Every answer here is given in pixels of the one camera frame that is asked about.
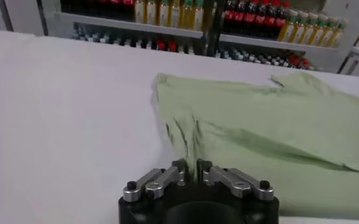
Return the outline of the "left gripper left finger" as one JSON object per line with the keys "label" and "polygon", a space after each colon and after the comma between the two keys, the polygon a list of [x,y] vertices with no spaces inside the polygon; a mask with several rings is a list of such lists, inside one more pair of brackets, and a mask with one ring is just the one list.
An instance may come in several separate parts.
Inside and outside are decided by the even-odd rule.
{"label": "left gripper left finger", "polygon": [[173,184],[184,186],[188,178],[188,165],[184,159],[171,163],[167,169],[152,169],[136,181],[128,181],[123,189],[123,200],[129,203],[144,198],[159,199]]}

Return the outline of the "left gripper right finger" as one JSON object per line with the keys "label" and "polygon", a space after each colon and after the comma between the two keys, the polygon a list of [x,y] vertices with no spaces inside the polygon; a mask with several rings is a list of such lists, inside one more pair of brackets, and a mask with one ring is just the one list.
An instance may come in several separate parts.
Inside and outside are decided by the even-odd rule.
{"label": "left gripper right finger", "polygon": [[273,201],[274,199],[274,188],[269,181],[259,181],[236,168],[223,169],[214,166],[211,161],[198,159],[197,172],[201,183],[210,186],[216,183],[222,184],[237,198],[253,195],[261,201]]}

